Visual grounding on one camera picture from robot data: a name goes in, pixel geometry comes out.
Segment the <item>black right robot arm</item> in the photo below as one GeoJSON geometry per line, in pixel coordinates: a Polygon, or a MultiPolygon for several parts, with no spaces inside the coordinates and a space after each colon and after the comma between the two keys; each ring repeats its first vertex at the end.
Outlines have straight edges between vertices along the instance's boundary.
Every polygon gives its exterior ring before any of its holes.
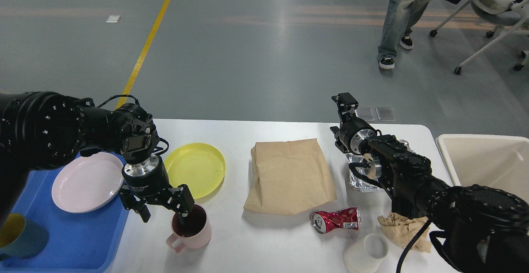
{"type": "Polygon", "coordinates": [[[527,273],[528,203],[501,189],[473,184],[448,186],[431,173],[431,161],[411,151],[394,135],[383,135],[356,115],[357,100],[350,93],[332,96],[340,125],[331,127],[336,147],[344,154],[362,156],[349,163],[355,177],[385,190],[391,210],[427,222],[408,242],[396,272],[425,230],[438,254],[463,273],[527,273]]]}

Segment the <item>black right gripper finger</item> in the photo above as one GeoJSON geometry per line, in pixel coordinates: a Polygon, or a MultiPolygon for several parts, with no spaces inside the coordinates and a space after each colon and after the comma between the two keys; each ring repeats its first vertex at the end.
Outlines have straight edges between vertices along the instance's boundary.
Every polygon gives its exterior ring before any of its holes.
{"type": "Polygon", "coordinates": [[[350,93],[339,93],[336,96],[332,96],[332,100],[337,105],[340,118],[356,117],[356,109],[359,107],[359,103],[350,93]]]}

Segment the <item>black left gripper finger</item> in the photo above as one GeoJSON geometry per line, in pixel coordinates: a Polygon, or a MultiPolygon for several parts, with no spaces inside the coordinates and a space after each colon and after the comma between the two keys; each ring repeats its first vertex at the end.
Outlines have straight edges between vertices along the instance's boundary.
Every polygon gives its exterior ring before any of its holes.
{"type": "Polygon", "coordinates": [[[136,214],[140,215],[144,223],[149,222],[151,213],[142,200],[138,200],[133,194],[121,194],[120,200],[125,210],[133,210],[136,214]]]}
{"type": "Polygon", "coordinates": [[[185,225],[195,205],[195,200],[186,184],[164,190],[165,208],[177,214],[178,220],[185,225]]]}

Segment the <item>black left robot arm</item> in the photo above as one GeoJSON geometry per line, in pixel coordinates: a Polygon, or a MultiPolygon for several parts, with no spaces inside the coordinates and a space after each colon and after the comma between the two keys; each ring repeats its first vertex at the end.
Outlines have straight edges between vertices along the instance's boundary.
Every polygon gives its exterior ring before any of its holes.
{"type": "Polygon", "coordinates": [[[122,156],[119,197],[126,210],[150,218],[148,205],[174,211],[185,224],[195,205],[186,184],[170,184],[153,116],[136,99],[115,110],[40,91],[1,95],[1,223],[4,224],[33,170],[54,170],[77,155],[122,156]]]}

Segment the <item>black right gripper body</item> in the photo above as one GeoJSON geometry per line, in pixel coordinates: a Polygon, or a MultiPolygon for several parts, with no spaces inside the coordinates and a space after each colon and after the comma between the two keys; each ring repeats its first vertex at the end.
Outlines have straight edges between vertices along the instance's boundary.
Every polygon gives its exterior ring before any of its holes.
{"type": "Polygon", "coordinates": [[[356,115],[342,115],[340,126],[329,128],[335,138],[335,146],[344,154],[361,154],[362,145],[377,135],[376,130],[356,115]]]}

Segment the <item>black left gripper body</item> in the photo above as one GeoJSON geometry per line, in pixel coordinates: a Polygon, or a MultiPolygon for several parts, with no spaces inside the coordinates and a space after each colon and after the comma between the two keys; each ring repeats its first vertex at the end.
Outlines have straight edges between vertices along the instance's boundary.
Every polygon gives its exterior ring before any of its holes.
{"type": "Polygon", "coordinates": [[[179,206],[160,155],[152,154],[139,164],[126,163],[122,176],[124,185],[120,189],[120,200],[123,207],[142,207],[144,204],[179,206]]]}

